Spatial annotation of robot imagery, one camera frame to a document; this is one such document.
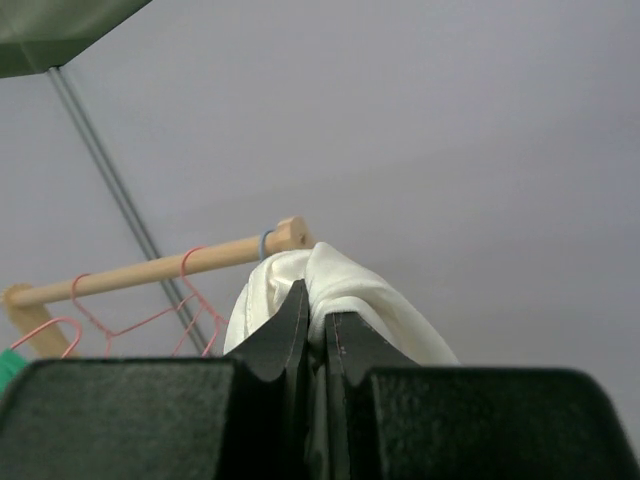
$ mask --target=green object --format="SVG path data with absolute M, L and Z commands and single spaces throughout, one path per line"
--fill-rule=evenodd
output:
M 0 353 L 0 393 L 7 388 L 20 370 L 27 366 L 27 361 L 13 350 Z
M 150 0 L 0 0 L 0 78 L 64 65 Z

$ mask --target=wooden dowel rod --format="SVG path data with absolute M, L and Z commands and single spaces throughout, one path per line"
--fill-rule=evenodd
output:
M 267 236 L 265 251 L 272 255 L 286 250 L 311 248 L 313 245 L 313 238 L 302 217 L 292 217 L 278 223 L 276 230 Z M 203 248 L 189 257 L 185 270 L 187 274 L 192 274 L 254 262 L 259 260 L 259 247 L 260 236 L 255 236 Z M 163 257 L 89 275 L 78 282 L 76 296 L 93 295 L 178 277 L 183 257 L 184 255 Z M 68 300 L 71 298 L 72 282 L 73 280 L 67 280 L 17 291 L 10 298 L 5 298 L 5 301 L 9 301 L 15 307 L 26 307 Z

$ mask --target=pink wire hanger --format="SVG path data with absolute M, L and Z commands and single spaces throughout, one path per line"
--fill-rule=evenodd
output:
M 161 317 L 162 315 L 169 313 L 169 312 L 177 312 L 179 311 L 185 304 L 186 302 L 188 302 L 189 300 L 191 300 L 193 297 L 196 297 L 198 299 L 198 303 L 200 304 L 200 308 L 198 310 L 198 312 L 196 313 L 196 315 L 193 317 L 193 319 L 191 320 L 191 322 L 189 323 L 189 325 L 187 326 L 187 328 L 185 329 L 185 331 L 182 334 L 182 337 L 180 338 L 180 341 L 178 342 L 177 346 L 175 347 L 175 349 L 172 352 L 172 356 L 176 355 L 178 353 L 178 351 L 180 350 L 180 347 L 182 346 L 186 336 L 189 334 L 189 332 L 191 331 L 191 329 L 193 328 L 193 326 L 196 324 L 196 322 L 198 321 L 200 315 L 202 314 L 202 312 L 204 310 L 206 310 L 212 317 L 214 320 L 214 324 L 215 324 L 215 331 L 213 334 L 213 337 L 211 338 L 211 340 L 209 341 L 209 343 L 207 344 L 207 346 L 205 347 L 204 351 L 202 352 L 202 356 L 206 357 L 209 353 L 209 351 L 211 350 L 211 347 L 213 346 L 216 338 L 218 337 L 218 333 L 219 333 L 219 329 L 220 329 L 220 323 L 227 323 L 224 318 L 218 314 L 218 312 L 211 306 L 211 304 L 206 300 L 206 298 L 204 298 L 204 296 L 200 293 L 200 291 L 195 288 L 193 286 L 193 284 L 187 279 L 187 275 L 186 275 L 186 263 L 187 260 L 189 258 L 189 256 L 191 256 L 191 254 L 193 254 L 194 252 L 196 252 L 197 250 L 200 250 L 202 248 L 205 247 L 195 247 L 192 248 L 191 250 L 189 250 L 184 257 L 182 258 L 182 263 L 180 264 L 180 278 L 182 279 L 182 281 L 184 282 L 184 284 L 187 286 L 187 288 L 189 288 L 189 290 L 191 290 L 191 295 L 187 296 L 184 300 L 182 300 L 180 302 L 180 304 L 174 308 L 174 307 L 169 307 L 166 308 L 165 310 L 162 310 L 159 313 L 156 313 L 155 315 L 152 315 L 151 317 L 148 317 L 144 320 L 142 320 L 141 322 L 138 322 L 134 325 L 131 325 L 130 327 L 124 328 L 123 330 L 114 332 L 113 330 L 109 329 L 106 325 L 104 325 L 102 322 L 100 322 L 100 320 L 98 320 L 95 315 L 93 315 L 86 307 L 84 307 L 82 305 L 82 303 L 80 303 L 80 301 L 77 298 L 76 295 L 76 287 L 78 282 L 80 281 L 81 278 L 86 277 L 87 275 L 90 275 L 88 273 L 84 273 L 82 275 L 78 275 L 72 282 L 71 284 L 71 301 L 73 302 L 73 304 L 75 305 L 75 307 L 98 329 L 100 330 L 104 336 L 105 336 L 105 340 L 107 342 L 107 346 L 105 349 L 105 356 L 108 356 L 109 353 L 111 352 L 111 346 L 112 346 L 112 342 L 113 339 L 116 337 L 119 337 L 121 335 L 124 335 L 125 333 L 131 332 L 132 330 L 135 330 L 139 327 L 142 327 L 143 325 L 146 325 L 147 323 L 151 322 L 152 320 L 155 320 L 159 317 Z
M 80 324 L 80 322 L 78 322 L 77 320 L 71 318 L 71 317 L 57 317 L 57 318 L 52 318 L 51 320 L 49 320 L 46 323 L 43 323 L 42 325 L 40 325 L 38 328 L 36 328 L 35 330 L 31 331 L 30 333 L 26 334 L 24 337 L 22 337 L 20 340 L 18 340 L 17 342 L 15 342 L 13 345 L 11 345 L 11 347 L 9 347 L 11 350 L 15 350 L 16 348 L 18 348 L 20 345 L 22 345 L 24 342 L 26 342 L 27 340 L 30 340 L 32 337 L 34 337 L 35 335 L 37 335 L 38 333 L 40 333 L 42 330 L 44 330 L 45 328 L 50 327 L 51 325 L 54 325 L 56 323 L 68 323 L 70 325 L 73 325 L 76 329 L 76 338 L 73 340 L 73 342 L 71 343 L 71 345 L 69 345 L 69 347 L 64 351 L 64 353 L 62 354 L 61 358 L 66 358 L 67 355 L 69 355 L 69 353 L 71 353 L 71 351 L 76 348 L 76 345 L 78 345 L 78 342 L 80 341 L 80 338 L 82 338 L 82 325 Z

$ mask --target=green fabric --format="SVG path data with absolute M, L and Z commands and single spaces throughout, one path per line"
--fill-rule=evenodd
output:
M 27 366 L 27 361 L 13 350 L 0 353 L 0 393 L 7 388 L 20 370 Z

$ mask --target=white cloth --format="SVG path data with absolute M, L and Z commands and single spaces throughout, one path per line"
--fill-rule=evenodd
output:
M 312 350 L 324 348 L 324 319 L 330 313 L 358 312 L 389 343 L 423 365 L 458 361 L 427 320 L 380 276 L 326 243 L 312 250 L 273 255 L 258 265 L 236 301 L 224 353 L 233 350 L 280 308 L 291 284 L 304 279 L 309 292 Z

